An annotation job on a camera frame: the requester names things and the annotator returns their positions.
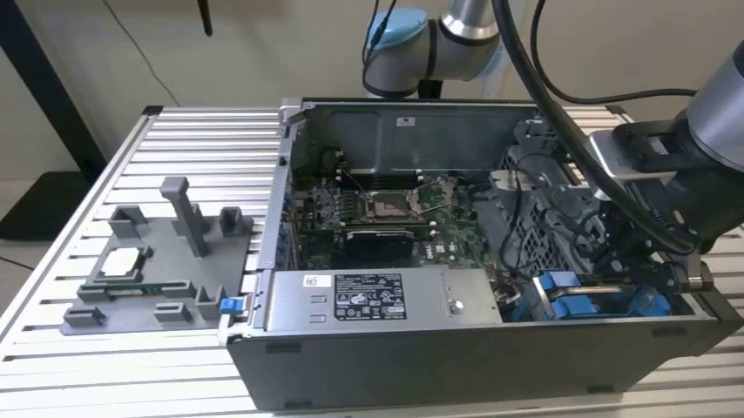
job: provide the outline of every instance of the motherboard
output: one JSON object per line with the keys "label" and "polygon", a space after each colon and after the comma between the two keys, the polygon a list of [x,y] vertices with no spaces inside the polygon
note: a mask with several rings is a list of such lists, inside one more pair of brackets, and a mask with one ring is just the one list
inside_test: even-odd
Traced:
{"label": "motherboard", "polygon": [[300,269],[447,265],[495,271],[488,241],[456,175],[347,172],[293,193]]}

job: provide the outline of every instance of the green circuit board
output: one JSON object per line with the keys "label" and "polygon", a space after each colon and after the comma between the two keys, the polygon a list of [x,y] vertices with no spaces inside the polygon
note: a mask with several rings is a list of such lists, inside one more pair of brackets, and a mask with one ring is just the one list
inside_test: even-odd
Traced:
{"label": "green circuit board", "polygon": [[300,197],[304,201],[295,207],[301,269],[339,268],[333,260],[344,251],[344,235],[362,230],[412,233],[410,258],[396,260],[394,267],[492,269],[467,190],[454,179],[424,176],[412,189],[368,192],[323,185]]}

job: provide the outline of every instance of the screw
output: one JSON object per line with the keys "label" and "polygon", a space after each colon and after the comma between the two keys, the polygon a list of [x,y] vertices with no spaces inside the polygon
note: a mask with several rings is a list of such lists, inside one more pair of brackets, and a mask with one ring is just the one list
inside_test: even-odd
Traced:
{"label": "screw", "polygon": [[450,314],[452,315],[459,314],[462,312],[462,309],[464,309],[464,305],[458,300],[450,300],[448,305],[450,305]]}
{"label": "screw", "polygon": [[619,262],[619,260],[613,260],[613,262],[609,263],[609,266],[613,268],[615,272],[619,273],[622,271],[622,263]]}

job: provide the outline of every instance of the aluminum extrusion table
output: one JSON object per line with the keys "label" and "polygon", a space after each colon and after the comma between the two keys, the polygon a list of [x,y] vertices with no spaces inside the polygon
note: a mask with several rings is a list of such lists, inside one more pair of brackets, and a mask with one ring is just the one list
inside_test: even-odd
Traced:
{"label": "aluminum extrusion table", "polygon": [[[567,110],[586,133],[629,120],[603,107]],[[157,192],[165,175],[188,176],[188,195],[205,215],[216,215],[229,204],[255,217],[244,276],[245,286],[251,285],[277,124],[276,109],[164,108],[141,116],[0,319],[0,416],[271,416],[255,411],[216,330],[66,337],[58,325],[112,233],[105,220],[113,207],[138,204],[148,217],[173,216]],[[744,230],[721,237],[703,259],[715,286],[744,314]],[[744,334],[731,335],[706,355],[669,361],[622,396],[368,409],[324,416],[543,415],[744,416]]]}

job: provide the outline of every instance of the black cable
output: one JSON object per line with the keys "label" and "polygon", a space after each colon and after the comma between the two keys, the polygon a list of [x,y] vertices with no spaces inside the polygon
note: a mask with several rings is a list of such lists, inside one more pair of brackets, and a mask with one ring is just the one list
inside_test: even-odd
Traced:
{"label": "black cable", "polygon": [[13,264],[14,266],[22,267],[22,268],[25,268],[25,269],[33,271],[33,268],[34,268],[34,267],[30,267],[29,265],[22,264],[20,261],[6,259],[6,258],[2,257],[1,255],[0,255],[0,261],[4,261],[5,263]]}
{"label": "black cable", "polygon": [[[578,229],[581,231],[585,232],[585,228],[586,228],[586,223],[589,222],[589,220],[591,220],[591,218],[594,218],[597,216],[597,214],[599,213],[599,211],[591,211],[586,214],[586,216],[583,217],[583,219],[578,222]],[[578,233],[573,234],[573,238],[570,239],[570,251],[573,252],[574,256],[578,256],[577,254],[577,243],[578,243]]]}
{"label": "black cable", "polygon": [[157,74],[154,73],[154,68],[152,67],[152,63],[149,63],[148,60],[148,56],[145,55],[144,51],[141,50],[141,48],[138,48],[138,44],[137,41],[134,41],[133,36],[130,35],[129,31],[126,30],[126,28],[124,27],[124,24],[121,23],[118,16],[116,15],[116,12],[113,11],[113,7],[108,4],[108,0],[101,0],[102,1],[102,5],[105,6],[105,9],[108,9],[108,11],[112,14],[113,20],[116,21],[116,24],[118,25],[118,27],[121,28],[121,30],[124,31],[124,34],[126,34],[126,37],[129,38],[130,43],[134,45],[134,48],[137,49],[137,52],[141,56],[141,59],[144,60],[144,63],[148,65],[149,68],[149,73],[152,74],[152,77],[154,78],[154,80],[157,81],[157,83],[160,84],[160,86],[162,87],[162,89],[166,92],[166,95],[170,97],[170,99],[173,100],[173,103],[176,106],[180,106],[181,104],[177,103],[177,100],[174,99],[173,93],[170,92],[170,90],[166,88],[165,83],[162,83],[162,80],[160,79],[160,77],[157,76]]}
{"label": "black cable", "polygon": [[627,218],[635,225],[653,237],[657,242],[673,251],[681,253],[694,248],[694,242],[687,237],[679,237],[671,233],[653,219],[642,206],[631,199],[625,190],[609,178],[602,167],[594,161],[582,145],[582,133],[570,120],[569,115],[553,102],[550,93],[544,89],[544,85],[539,81],[539,77],[534,71],[526,51],[522,46],[519,34],[515,29],[511,10],[507,0],[491,0],[496,25],[500,33],[508,58],[519,74],[519,78],[524,83],[526,90],[532,97],[532,101],[555,132],[559,144],[569,152],[581,171],[593,180],[595,186],[605,192],[606,197],[625,212]]}
{"label": "black cable", "polygon": [[547,74],[544,73],[544,69],[542,68],[539,53],[536,51],[536,32],[539,28],[539,19],[540,19],[543,8],[544,8],[544,0],[539,0],[536,2],[536,6],[534,7],[532,24],[530,26],[530,53],[532,54],[534,69],[536,70],[536,74],[539,75],[542,82],[547,86],[547,90],[550,90],[553,94],[558,96],[558,98],[577,105],[603,105],[613,102],[635,100],[638,98],[657,98],[659,96],[690,96],[691,97],[697,93],[697,91],[687,90],[687,89],[657,89],[657,90],[635,91],[634,93],[625,93],[614,96],[605,96],[601,98],[577,98],[574,96],[569,96],[569,94],[562,92],[559,88],[555,86],[555,84],[553,84],[553,82],[547,78]]}
{"label": "black cable", "polygon": [[[367,68],[370,67],[370,57],[372,56],[374,48],[376,47],[376,44],[380,42],[382,34],[384,33],[384,30],[387,29],[387,22],[390,20],[390,15],[392,14],[392,9],[395,9],[395,3],[398,3],[398,0],[391,1],[390,8],[387,9],[387,14],[384,15],[384,17],[380,20],[380,25],[374,30],[374,35],[371,35],[370,48],[367,49],[367,57],[363,60],[362,82],[363,82],[363,80],[366,78],[366,75],[367,75]],[[372,27],[374,15],[371,15],[370,28]]]}
{"label": "black cable", "polygon": [[363,50],[367,47],[367,43],[370,42],[370,32],[372,31],[372,22],[374,22],[374,17],[376,16],[376,10],[380,7],[380,0],[374,0],[374,9],[371,11],[371,19],[370,19],[370,24],[367,24],[367,33],[363,36],[363,47],[362,47],[362,65],[367,65],[367,60],[363,57]]}

